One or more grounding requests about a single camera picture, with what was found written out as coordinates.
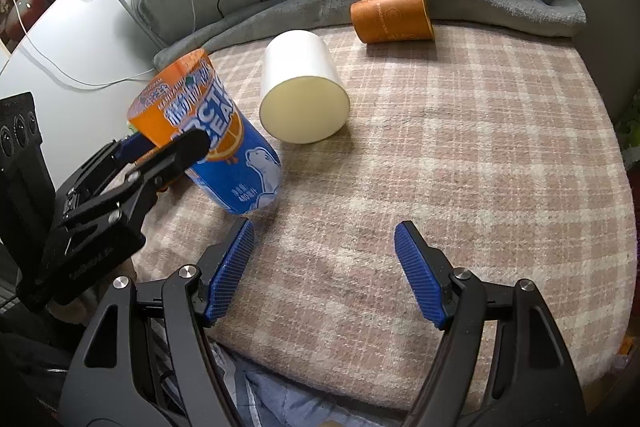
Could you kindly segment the blue orange Arctic Ocean cup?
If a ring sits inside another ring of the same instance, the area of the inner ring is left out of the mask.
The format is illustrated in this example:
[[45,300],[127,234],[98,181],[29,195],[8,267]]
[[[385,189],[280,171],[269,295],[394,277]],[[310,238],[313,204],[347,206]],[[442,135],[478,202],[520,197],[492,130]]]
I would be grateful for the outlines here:
[[277,198],[280,159],[233,102],[205,50],[165,67],[131,103],[127,118],[157,146],[192,129],[206,132],[209,150],[188,175],[224,210],[242,215]]

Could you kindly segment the white paper cup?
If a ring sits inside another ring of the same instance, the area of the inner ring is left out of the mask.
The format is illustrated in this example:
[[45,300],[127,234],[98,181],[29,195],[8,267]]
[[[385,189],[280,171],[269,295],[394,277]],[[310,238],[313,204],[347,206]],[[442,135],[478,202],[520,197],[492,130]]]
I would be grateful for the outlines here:
[[274,37],[262,60],[259,119],[282,142],[310,144],[343,128],[350,113],[347,91],[326,43],[311,31]]

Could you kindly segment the small orange paper cup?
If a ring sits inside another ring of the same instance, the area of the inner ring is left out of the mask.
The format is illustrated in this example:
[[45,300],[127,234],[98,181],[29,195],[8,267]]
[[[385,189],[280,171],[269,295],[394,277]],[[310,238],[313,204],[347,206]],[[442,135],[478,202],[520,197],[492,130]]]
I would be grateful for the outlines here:
[[435,39],[426,0],[360,0],[349,15],[365,44]]

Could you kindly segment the black speaker box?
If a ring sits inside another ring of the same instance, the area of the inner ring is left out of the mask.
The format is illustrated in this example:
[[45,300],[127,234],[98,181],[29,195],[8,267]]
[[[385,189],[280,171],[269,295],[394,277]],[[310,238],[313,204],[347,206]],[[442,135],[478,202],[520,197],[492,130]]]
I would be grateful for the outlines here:
[[1,180],[9,181],[38,164],[42,138],[34,97],[23,92],[2,98],[0,116]]

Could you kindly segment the blue jeans leg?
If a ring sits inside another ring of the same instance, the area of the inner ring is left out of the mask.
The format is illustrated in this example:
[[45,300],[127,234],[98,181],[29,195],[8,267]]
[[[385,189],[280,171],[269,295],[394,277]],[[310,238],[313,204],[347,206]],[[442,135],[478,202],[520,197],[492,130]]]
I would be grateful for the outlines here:
[[248,361],[219,343],[209,343],[224,387],[244,426],[390,426],[382,417],[339,405]]

